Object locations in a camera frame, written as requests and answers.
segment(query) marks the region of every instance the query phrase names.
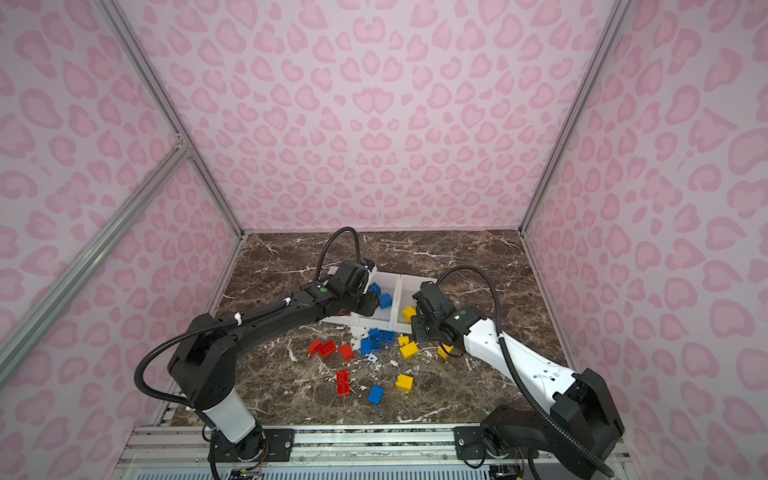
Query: white storage tray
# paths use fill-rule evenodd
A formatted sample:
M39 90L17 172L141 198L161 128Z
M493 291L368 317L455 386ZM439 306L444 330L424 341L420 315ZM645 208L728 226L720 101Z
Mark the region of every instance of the white storage tray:
M330 267L328 273L335 273L336 268L335 266ZM416 303L412 295L419 291L422 282L427 281L435 282L437 279L400 273L376 272L376 275L373 276L373 282L381 287L382 294L388 293L392 296L391 307L384 310L379 307L372 316L352 313L348 316L331 316L323 322L411 334L411 324L402 318L402 311L408 306L415 307Z

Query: brown marble surface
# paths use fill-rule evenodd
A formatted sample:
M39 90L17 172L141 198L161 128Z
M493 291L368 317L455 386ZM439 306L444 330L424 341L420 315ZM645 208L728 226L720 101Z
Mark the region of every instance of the brown marble surface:
M312 279L327 233L254 234L237 262L219 312L246 311ZM502 329L543 356L565 365L528 258L514 231L437 231L361 233L362 254L382 271L437 277L451 266L486 269L502 302ZM354 258L354 243L343 234L330 248L326 265ZM480 306L489 315L492 299L482 279L457 272L444 291L456 305ZM359 350L350 362L340 354L307 357L315 339L341 346L352 339L349 327L315 323L285 333L239 360L236 389L265 425L317 423L479 422L499 403L528 406L511 380L469 355L449 358L423 344L403 359L397 345L385 346L376 361ZM352 395L336 394L336 371L348 369ZM395 387L397 375L414 377L410 393ZM384 388L380 406L368 402L374 385ZM173 425L202 425L178 409Z

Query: black mounting plate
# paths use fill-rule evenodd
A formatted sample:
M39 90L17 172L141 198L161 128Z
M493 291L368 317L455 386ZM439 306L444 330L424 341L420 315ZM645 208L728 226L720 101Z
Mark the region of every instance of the black mounting plate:
M288 462L291 450L293 450L293 429L271 429L264 428L266 443L270 446L266 455L265 462ZM214 460L216 463L242 462L238 458L238 451L235 449L227 437L218 435L217 447L214 450Z
M480 460L487 457L481 427L454 427L453 439L459 460Z
M266 443L270 450L266 455L267 462L288 462L291 450L293 450L293 436L296 432L293 429L271 429L266 427Z

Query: lego brick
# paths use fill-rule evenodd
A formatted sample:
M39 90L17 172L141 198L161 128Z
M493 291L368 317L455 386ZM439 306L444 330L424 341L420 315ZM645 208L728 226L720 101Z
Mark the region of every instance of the lego brick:
M336 348L336 344L333 342L333 340L328 340L328 343L324 343L320 346L320 356L323 358L329 357L336 353L338 348Z
M416 309L412 306L409 306L405 310L402 311L402 318L406 319L408 323L411 323L411 317L416 314Z
M360 343L360 353L363 355L370 355L371 352L371 339L362 339L362 342Z
M336 372L336 383L346 383L349 385L349 370L339 370Z
M394 332L387 332L385 330L379 331L379 338L384 343L394 343L397 334Z
M341 356L344 357L346 361L349 361L349 359L355 356L355 353L352 351L352 347L349 346L348 343L345 343L339 347L339 353L341 353Z
M400 352L402 353L402 356L404 356L406 359L409 359L416 353L419 353L419 348L414 342L411 342L406 346L400 347Z
M319 340L315 340L314 342L312 342L312 345L310 345L310 346L309 346L309 347L306 349L306 352L307 352L307 353L309 353L309 355L310 355L310 356L312 356L312 355L314 355L315 353L317 353L317 350L319 350L319 349L320 349L320 346L321 346L322 344L323 344L323 342L320 342Z
M448 352L450 352L451 350L453 350L452 346L447 346L446 344L443 343L442 346L438 347L437 354L447 360L449 357Z
M379 301L382 303L381 305L382 310L384 310L385 308L389 308L392 306L392 295L385 293L384 295L381 295L379 297Z
M413 377L407 375L398 375L397 383L395 386L403 392L410 392L413 388Z
M371 388L371 394L368 395L368 401L371 402L373 405L378 405L382 402L383 396L384 396L384 389L378 385L374 385L373 388Z
M349 383L337 383L336 393L338 393L339 396L349 395L350 394Z

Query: pink leopard print wall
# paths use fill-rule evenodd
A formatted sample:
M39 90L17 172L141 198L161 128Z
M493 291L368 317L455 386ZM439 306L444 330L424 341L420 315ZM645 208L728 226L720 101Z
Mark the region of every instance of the pink leopard print wall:
M642 2L531 237L642 478L768 477L768 3Z
M133 372L203 312L234 238L187 164L0 391L0 477L96 480L157 402ZM147 368L166 389L170 352Z
M0 344L174 139L88 0L0 5Z
M258 230L517 227L612 4L121 2Z

